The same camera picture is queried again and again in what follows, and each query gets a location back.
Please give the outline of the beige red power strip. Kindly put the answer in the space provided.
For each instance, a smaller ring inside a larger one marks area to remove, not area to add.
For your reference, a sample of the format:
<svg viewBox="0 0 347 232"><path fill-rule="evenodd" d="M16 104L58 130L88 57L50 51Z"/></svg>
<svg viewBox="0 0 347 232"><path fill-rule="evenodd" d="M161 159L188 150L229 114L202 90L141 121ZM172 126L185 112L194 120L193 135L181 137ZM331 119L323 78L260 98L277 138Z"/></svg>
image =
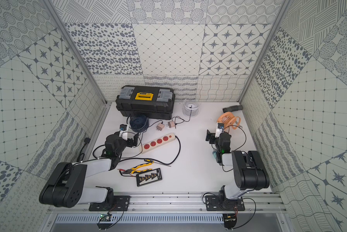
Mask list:
<svg viewBox="0 0 347 232"><path fill-rule="evenodd" d="M169 133L165 136L159 137L156 140L153 140L151 142L145 143L142 146L142 154L147 153L151 150L154 150L158 147L161 147L165 144L168 144L176 139L176 136L174 133Z"/></svg>

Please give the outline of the pink adapter blue fan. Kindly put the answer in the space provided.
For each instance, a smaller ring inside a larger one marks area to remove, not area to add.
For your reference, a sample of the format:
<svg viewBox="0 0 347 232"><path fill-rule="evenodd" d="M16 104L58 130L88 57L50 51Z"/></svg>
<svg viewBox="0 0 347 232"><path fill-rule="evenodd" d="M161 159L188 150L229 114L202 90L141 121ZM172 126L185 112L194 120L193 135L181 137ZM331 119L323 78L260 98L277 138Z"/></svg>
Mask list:
<svg viewBox="0 0 347 232"><path fill-rule="evenodd" d="M165 128L165 125L163 123L159 123L157 125L157 130L162 131Z"/></svg>

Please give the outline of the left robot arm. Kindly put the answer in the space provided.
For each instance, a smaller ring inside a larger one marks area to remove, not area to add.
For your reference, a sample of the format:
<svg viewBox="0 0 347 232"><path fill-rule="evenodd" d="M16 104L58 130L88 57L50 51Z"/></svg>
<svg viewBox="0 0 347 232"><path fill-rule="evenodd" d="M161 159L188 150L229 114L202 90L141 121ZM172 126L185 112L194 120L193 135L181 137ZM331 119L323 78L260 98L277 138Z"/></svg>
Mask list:
<svg viewBox="0 0 347 232"><path fill-rule="evenodd" d="M107 136L101 156L87 161L61 162L57 164L47 183L43 187L39 202L55 207L72 208L80 204L101 204L115 207L111 187L86 187L88 177L113 170L121 161L126 148L136 147L139 134L118 131Z"/></svg>

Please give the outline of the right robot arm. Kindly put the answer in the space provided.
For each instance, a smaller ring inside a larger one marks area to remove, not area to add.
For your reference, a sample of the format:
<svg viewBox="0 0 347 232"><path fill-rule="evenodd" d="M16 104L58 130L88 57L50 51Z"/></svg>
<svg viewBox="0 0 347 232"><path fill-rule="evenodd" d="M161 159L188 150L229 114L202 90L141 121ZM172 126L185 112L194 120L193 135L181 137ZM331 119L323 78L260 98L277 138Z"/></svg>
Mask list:
<svg viewBox="0 0 347 232"><path fill-rule="evenodd" d="M253 190L269 188L270 178L259 152L230 149L231 135L227 132L206 132L205 140L214 145L213 155L221 166L230 167L232 181L221 187L219 201L240 200L243 195Z"/></svg>

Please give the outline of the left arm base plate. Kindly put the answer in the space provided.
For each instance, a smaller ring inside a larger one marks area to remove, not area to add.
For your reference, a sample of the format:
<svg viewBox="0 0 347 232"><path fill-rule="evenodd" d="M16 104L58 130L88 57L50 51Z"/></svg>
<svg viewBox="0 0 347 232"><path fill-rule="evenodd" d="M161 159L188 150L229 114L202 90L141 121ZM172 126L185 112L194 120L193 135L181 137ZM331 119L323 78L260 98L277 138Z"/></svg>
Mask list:
<svg viewBox="0 0 347 232"><path fill-rule="evenodd" d="M131 196L129 195L116 195L112 200L106 200L102 203L91 203L89 211L128 211Z"/></svg>

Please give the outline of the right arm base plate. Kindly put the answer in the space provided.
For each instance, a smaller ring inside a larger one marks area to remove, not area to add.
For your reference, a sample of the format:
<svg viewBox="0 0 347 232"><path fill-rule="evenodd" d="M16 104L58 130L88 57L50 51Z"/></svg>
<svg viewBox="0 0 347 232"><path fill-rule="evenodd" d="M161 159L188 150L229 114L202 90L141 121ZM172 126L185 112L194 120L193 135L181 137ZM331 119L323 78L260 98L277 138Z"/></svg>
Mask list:
<svg viewBox="0 0 347 232"><path fill-rule="evenodd" d="M206 205L207 211L245 211L245 205L242 199L229 200L225 198L224 200L220 200L217 195L206 194L203 195L202 200Z"/></svg>

